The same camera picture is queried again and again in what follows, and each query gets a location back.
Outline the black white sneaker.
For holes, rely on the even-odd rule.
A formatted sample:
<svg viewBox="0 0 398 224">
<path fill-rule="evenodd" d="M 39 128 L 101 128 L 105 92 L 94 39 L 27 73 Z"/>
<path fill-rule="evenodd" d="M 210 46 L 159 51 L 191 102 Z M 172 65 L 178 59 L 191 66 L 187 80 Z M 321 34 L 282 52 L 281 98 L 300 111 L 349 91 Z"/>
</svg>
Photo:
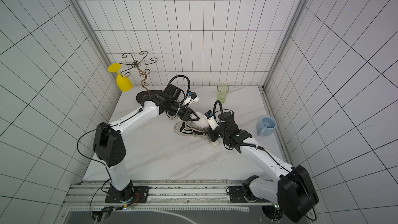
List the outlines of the black white sneaker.
<svg viewBox="0 0 398 224">
<path fill-rule="evenodd" d="M 206 128 L 196 125 L 194 122 L 179 121 L 174 125 L 174 131 L 182 136 L 206 136 Z"/>
</svg>

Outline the white insole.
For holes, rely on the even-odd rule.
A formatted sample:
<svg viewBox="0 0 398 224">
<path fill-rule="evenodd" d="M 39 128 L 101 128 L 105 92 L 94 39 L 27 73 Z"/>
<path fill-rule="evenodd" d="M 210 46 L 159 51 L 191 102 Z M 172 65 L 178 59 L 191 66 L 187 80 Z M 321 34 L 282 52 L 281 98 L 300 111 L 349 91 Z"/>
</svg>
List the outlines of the white insole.
<svg viewBox="0 0 398 224">
<path fill-rule="evenodd" d="M 199 135 L 199 133 L 201 133 L 201 135 L 205 136 L 211 146 L 213 147 L 219 146 L 220 144 L 219 140 L 212 138 L 212 136 L 210 135 L 210 130 L 209 130 L 210 125 L 205 115 L 200 112 L 195 112 L 195 113 L 199 117 L 199 120 L 189 121 L 188 125 L 194 129 L 196 135 Z"/>
</svg>

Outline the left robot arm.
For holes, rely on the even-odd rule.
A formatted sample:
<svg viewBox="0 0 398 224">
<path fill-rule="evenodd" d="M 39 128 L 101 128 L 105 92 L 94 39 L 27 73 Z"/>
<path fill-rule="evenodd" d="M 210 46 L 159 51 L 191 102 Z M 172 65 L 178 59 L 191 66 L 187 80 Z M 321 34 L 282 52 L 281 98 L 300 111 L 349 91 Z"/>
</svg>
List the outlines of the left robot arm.
<svg viewBox="0 0 398 224">
<path fill-rule="evenodd" d="M 95 130 L 93 149 L 97 157 L 105 163 L 110 177 L 110 191 L 116 199 L 128 203 L 135 194 L 133 183 L 127 174 L 124 159 L 126 148 L 124 139 L 144 123 L 163 112 L 177 116 L 183 121 L 197 121 L 200 117 L 189 107 L 199 97 L 188 91 L 182 102 L 178 98 L 182 90 L 168 84 L 160 94 L 143 96 L 141 106 L 125 117 L 112 123 L 100 123 Z"/>
</svg>

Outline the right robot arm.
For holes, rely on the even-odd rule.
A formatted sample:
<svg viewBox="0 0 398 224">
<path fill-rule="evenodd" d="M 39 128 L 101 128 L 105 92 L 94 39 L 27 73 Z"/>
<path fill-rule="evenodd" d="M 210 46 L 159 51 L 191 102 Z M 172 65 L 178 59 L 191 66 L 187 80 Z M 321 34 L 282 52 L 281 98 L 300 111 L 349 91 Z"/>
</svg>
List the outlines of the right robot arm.
<svg viewBox="0 0 398 224">
<path fill-rule="evenodd" d="M 253 175 L 243 181 L 240 191 L 230 188 L 232 200 L 273 203 L 275 213 L 284 214 L 294 223 L 306 217 L 319 203 L 308 171 L 282 161 L 262 147 L 249 132 L 237 126 L 233 114 L 223 112 L 215 117 L 212 111 L 208 111 L 205 119 L 209 124 L 206 132 L 211 141 L 222 139 L 226 149 L 250 157 L 271 177 L 271 180 L 265 180 Z"/>
</svg>

